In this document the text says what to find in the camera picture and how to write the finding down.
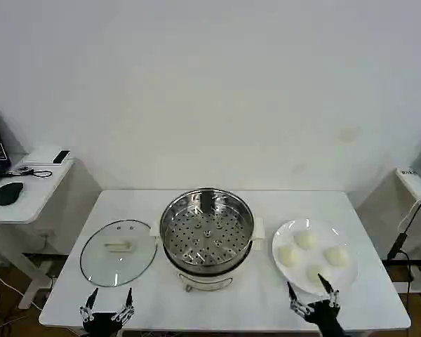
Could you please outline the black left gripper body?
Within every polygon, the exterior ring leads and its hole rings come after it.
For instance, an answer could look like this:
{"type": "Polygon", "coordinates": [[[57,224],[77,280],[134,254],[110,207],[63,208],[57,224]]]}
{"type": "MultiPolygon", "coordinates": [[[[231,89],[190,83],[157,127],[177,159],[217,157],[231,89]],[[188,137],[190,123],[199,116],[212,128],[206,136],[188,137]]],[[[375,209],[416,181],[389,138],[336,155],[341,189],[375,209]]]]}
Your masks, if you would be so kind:
{"type": "Polygon", "coordinates": [[[108,337],[115,336],[123,327],[115,312],[94,312],[83,321],[83,336],[108,337]]]}

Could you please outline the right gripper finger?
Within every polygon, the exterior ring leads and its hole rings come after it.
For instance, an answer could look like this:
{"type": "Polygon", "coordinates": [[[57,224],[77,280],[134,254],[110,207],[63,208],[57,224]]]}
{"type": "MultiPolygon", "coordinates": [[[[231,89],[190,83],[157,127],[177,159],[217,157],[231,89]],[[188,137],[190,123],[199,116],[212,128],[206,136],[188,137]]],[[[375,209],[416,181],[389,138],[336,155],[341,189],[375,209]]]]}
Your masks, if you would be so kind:
{"type": "Polygon", "coordinates": [[[290,301],[290,309],[300,316],[301,318],[305,319],[306,316],[311,312],[310,308],[302,303],[300,299],[298,298],[298,295],[293,289],[293,286],[290,282],[287,282],[288,286],[288,296],[290,301]]]}
{"type": "Polygon", "coordinates": [[[335,290],[330,284],[330,282],[323,277],[323,275],[321,275],[320,273],[318,273],[317,275],[326,293],[328,294],[329,307],[339,310],[340,309],[340,292],[338,290],[335,290]]]}

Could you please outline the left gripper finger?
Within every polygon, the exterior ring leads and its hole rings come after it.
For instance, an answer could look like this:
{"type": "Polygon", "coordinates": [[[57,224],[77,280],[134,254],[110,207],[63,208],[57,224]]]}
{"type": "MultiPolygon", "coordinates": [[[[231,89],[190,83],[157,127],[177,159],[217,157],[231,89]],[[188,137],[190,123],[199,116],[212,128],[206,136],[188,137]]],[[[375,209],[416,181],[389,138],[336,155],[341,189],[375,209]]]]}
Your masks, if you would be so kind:
{"type": "Polygon", "coordinates": [[[126,302],[124,303],[122,309],[116,313],[111,320],[117,323],[126,323],[128,322],[134,314],[134,306],[133,306],[133,296],[132,296],[132,288],[130,287],[128,290],[128,295],[126,297],[126,302]]]}
{"type": "Polygon", "coordinates": [[[79,312],[83,322],[91,322],[93,317],[93,306],[97,297],[99,288],[96,287],[92,294],[87,298],[86,304],[79,308],[79,312]]]}

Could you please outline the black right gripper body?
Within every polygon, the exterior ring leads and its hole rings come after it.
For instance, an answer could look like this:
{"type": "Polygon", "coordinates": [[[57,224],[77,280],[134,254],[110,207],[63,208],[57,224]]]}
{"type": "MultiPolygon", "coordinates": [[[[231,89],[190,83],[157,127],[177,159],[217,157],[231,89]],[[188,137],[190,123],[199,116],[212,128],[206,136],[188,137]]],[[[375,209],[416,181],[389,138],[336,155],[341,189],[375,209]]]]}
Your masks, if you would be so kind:
{"type": "Polygon", "coordinates": [[[338,322],[340,305],[330,300],[309,303],[305,311],[305,321],[318,326],[323,337],[343,337],[345,331],[338,322]]]}

